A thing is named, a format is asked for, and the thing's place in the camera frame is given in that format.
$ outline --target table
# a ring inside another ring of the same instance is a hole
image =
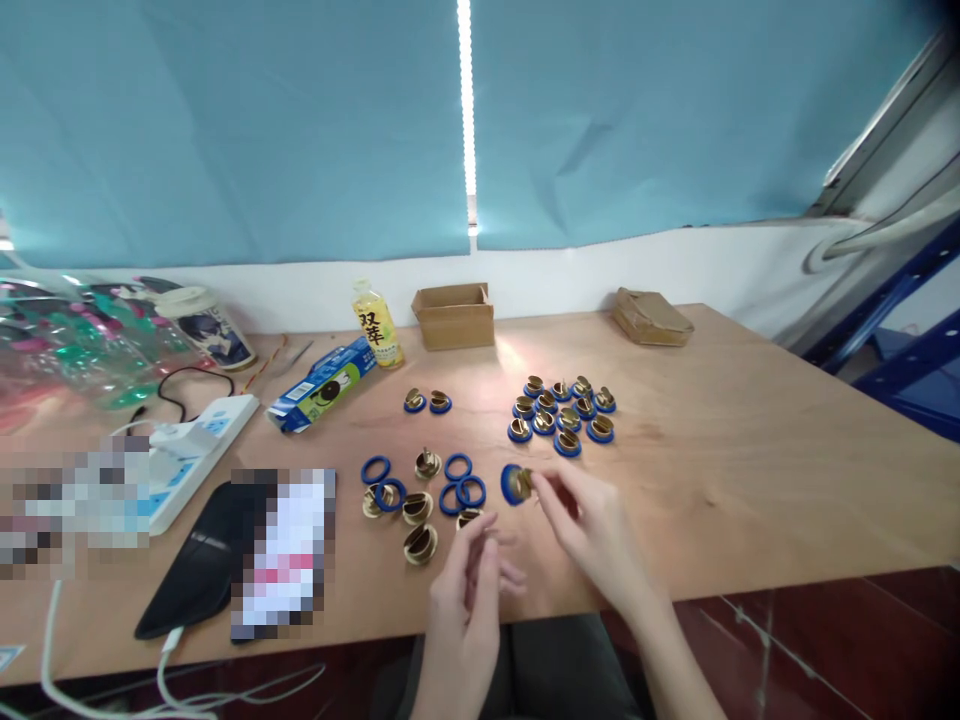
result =
[[[603,607],[558,547],[542,510],[532,502],[510,508],[500,495],[506,463],[538,467],[559,458],[545,438],[525,445],[507,439],[512,403],[531,373],[548,382],[586,375],[616,396],[616,441],[595,445],[581,433],[584,452],[576,462],[619,485],[652,570],[674,599],[934,566],[960,555],[960,447],[706,306],[682,310],[697,328],[682,349],[633,345],[595,313],[498,321],[496,347],[436,353],[422,349],[415,328],[401,329],[402,368],[374,371],[302,435],[284,437],[256,416],[143,561],[101,569],[114,579],[65,584],[55,677],[156,666],[162,641],[137,642],[133,628],[200,508],[232,468],[336,469],[334,577],[312,627],[235,648],[222,613],[188,630],[178,663],[422,632],[427,590],[443,565],[453,520],[434,510],[437,556],[424,568],[407,564],[402,518],[361,513],[360,468],[372,455],[387,455],[410,491],[428,488],[436,498],[445,479],[424,484],[413,474],[424,445],[443,457],[468,453],[488,486],[486,509],[500,511],[499,524],[517,533],[507,552],[528,572],[529,593],[504,600],[504,621]],[[356,336],[312,336],[313,347],[292,370],[258,383],[254,393],[269,404],[324,352]],[[291,338],[291,347],[304,338]],[[263,354],[276,345],[275,338],[256,342]],[[453,410],[405,413],[411,387],[446,392]],[[212,385],[206,391],[222,392]],[[123,421],[83,420],[74,430],[88,445]],[[43,437],[51,427],[31,432]],[[62,434],[49,436],[64,442]],[[0,644],[27,648],[0,685],[38,679],[49,591],[49,582],[5,584]]]

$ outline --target floor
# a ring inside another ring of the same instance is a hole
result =
[[[953,568],[692,600],[677,603],[676,611],[729,720],[960,718],[960,572]],[[641,687],[633,639],[615,613],[604,620],[625,673]],[[399,638],[232,661],[175,677],[170,688],[180,697],[239,691],[326,662],[326,673],[289,699],[269,706],[233,703],[221,717],[365,718],[378,669],[409,653],[412,642]],[[134,680],[144,685],[125,694],[127,707],[159,702],[152,674],[73,681],[63,689],[83,697]],[[8,689],[0,699],[30,713],[45,705],[36,687]]]

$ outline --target white power strip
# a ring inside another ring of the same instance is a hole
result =
[[[194,422],[217,436],[218,442],[206,455],[178,458],[178,467],[162,486],[162,490],[150,491],[150,535],[167,531],[180,511],[186,507],[220,458],[237,439],[243,426],[253,417],[260,401],[253,395],[235,395],[218,398],[207,406]]]

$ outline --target black cable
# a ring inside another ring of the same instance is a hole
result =
[[[223,378],[228,383],[230,383],[230,392],[227,394],[227,397],[233,397],[233,393],[236,390],[236,386],[233,384],[233,378],[230,377],[229,375],[224,375],[223,373],[215,373],[212,370],[204,370],[203,368],[195,368],[195,367],[185,367],[185,368],[180,368],[179,370],[174,370],[172,373],[170,373],[163,380],[160,381],[160,384],[157,386],[157,397],[160,398],[161,400],[167,401],[168,403],[172,403],[173,405],[176,405],[178,408],[180,408],[180,419],[177,422],[185,422],[185,418],[187,417],[187,407],[179,400],[175,400],[172,397],[164,395],[163,385],[164,383],[167,382],[167,380],[172,378],[174,375],[176,375],[179,372],[184,372],[185,370],[195,370],[196,372],[202,372],[202,373],[206,373],[207,375],[213,375],[214,377]],[[136,412],[133,413],[133,416],[130,418],[130,422],[135,422],[136,420],[139,420],[140,417],[146,412],[147,412],[147,406],[141,405],[139,408],[137,408]],[[191,418],[190,422],[193,422],[198,417],[200,416],[195,415],[193,418]],[[131,434],[131,430],[133,430],[133,428],[127,428],[128,436]]]

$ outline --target small cardboard box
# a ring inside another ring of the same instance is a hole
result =
[[[613,318],[627,337],[641,345],[683,347],[693,334],[693,323],[660,293],[620,288]]]
[[[317,360],[307,376],[264,414],[282,432],[303,432],[376,364],[367,339],[357,338],[347,347],[331,350]]]
[[[423,288],[411,307],[427,350],[493,345],[493,305],[486,283]]]

